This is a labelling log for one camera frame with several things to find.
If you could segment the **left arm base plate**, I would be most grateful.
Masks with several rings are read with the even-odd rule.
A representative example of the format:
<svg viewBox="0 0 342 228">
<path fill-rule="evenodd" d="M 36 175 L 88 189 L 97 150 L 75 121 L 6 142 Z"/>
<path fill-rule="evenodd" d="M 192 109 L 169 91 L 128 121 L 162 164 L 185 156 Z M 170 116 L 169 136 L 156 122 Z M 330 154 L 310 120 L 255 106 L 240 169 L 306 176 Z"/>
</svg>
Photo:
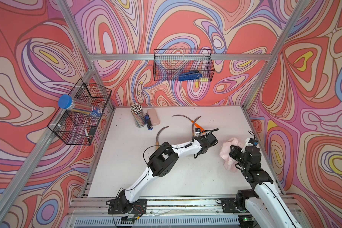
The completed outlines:
<svg viewBox="0 0 342 228">
<path fill-rule="evenodd" d="M 108 206 L 108 214 L 111 215 L 143 215 L 146 213 L 147 199 L 138 199 L 136 202 L 129 203 L 125 199 L 111 199 L 105 203 Z"/>
</svg>

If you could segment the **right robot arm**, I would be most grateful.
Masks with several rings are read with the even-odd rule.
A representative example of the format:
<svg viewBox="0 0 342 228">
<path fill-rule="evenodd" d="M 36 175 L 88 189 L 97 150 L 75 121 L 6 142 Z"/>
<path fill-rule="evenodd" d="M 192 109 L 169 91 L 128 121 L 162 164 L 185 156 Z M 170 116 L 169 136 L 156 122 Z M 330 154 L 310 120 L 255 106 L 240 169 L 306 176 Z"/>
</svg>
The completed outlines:
<svg viewBox="0 0 342 228">
<path fill-rule="evenodd" d="M 236 209 L 248 211 L 261 228 L 300 228 L 282 200 L 272 178 L 262 169 L 260 149 L 248 145 L 243 149 L 231 146 L 229 156 L 237 162 L 251 190 L 240 190 L 235 199 Z"/>
</svg>

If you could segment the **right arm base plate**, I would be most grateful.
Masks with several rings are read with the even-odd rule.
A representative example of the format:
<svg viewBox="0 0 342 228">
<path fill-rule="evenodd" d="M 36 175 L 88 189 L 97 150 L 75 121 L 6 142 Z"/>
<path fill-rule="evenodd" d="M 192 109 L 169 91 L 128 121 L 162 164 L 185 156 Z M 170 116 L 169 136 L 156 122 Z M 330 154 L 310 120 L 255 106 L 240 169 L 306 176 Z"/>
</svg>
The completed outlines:
<svg viewBox="0 0 342 228">
<path fill-rule="evenodd" d="M 220 198 L 216 203 L 222 206 L 224 213 L 245 213 L 248 211 L 246 202 L 252 198 L 259 198 L 254 190 L 239 190 L 234 198 Z"/>
</svg>

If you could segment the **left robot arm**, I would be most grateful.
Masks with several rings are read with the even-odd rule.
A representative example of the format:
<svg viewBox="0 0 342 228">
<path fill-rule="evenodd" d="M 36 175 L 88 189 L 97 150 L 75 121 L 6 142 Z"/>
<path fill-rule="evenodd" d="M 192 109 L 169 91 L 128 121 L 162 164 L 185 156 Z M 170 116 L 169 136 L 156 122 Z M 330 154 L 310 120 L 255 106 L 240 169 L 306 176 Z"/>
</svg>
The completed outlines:
<svg viewBox="0 0 342 228">
<path fill-rule="evenodd" d="M 199 136 L 194 136 L 185 143 L 172 145 L 164 142 L 159 145 L 146 162 L 147 168 L 143 174 L 128 189 L 121 188 L 116 199 L 125 205 L 136 202 L 141 192 L 157 178 L 167 175 L 179 158 L 192 155 L 196 159 L 214 147 L 218 140 L 213 133 L 218 130 L 215 128 L 201 131 Z"/>
</svg>

